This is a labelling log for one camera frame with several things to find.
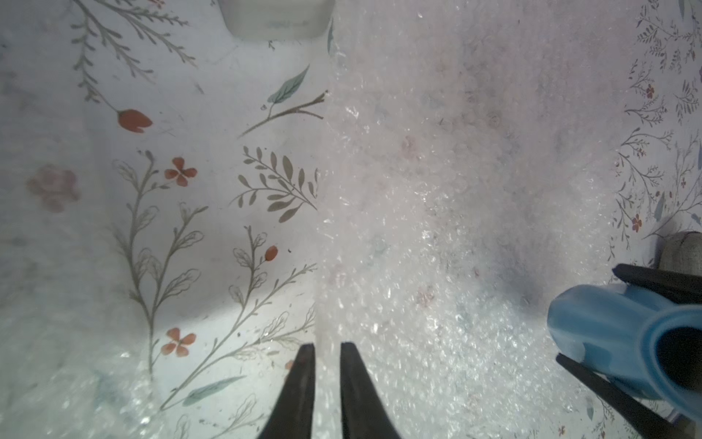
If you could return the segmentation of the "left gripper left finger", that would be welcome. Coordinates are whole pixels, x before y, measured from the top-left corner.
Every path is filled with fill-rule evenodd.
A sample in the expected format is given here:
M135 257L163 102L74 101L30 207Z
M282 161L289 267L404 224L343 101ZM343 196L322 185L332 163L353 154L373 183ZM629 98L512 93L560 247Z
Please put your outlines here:
M258 439L310 439L316 393L316 350L301 345Z

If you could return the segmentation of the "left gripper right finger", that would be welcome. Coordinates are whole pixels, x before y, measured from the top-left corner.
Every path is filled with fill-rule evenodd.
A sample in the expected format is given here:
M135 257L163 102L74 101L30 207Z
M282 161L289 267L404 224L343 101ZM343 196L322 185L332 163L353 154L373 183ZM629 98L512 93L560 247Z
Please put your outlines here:
M341 344L340 396L345 439L400 439L352 342Z

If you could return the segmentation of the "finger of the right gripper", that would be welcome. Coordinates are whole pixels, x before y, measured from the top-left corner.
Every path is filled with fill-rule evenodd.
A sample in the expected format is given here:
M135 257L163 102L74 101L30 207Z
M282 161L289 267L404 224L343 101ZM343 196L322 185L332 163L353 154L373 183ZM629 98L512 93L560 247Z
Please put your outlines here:
M556 362L607 402L642 438L691 439L683 430L575 360L559 353Z
M649 289L678 305L700 305L701 277L620 263L612 273L628 285Z

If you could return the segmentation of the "blue ribbed vase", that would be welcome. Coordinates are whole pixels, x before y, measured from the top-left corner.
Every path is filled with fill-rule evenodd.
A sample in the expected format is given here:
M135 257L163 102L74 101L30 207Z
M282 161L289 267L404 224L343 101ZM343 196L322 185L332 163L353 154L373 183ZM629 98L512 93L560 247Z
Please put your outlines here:
M548 308L551 337L566 357L604 375L626 394L664 400L701 420L701 393L672 377L671 366L692 369L701 345L700 305L678 305L634 285L577 285Z

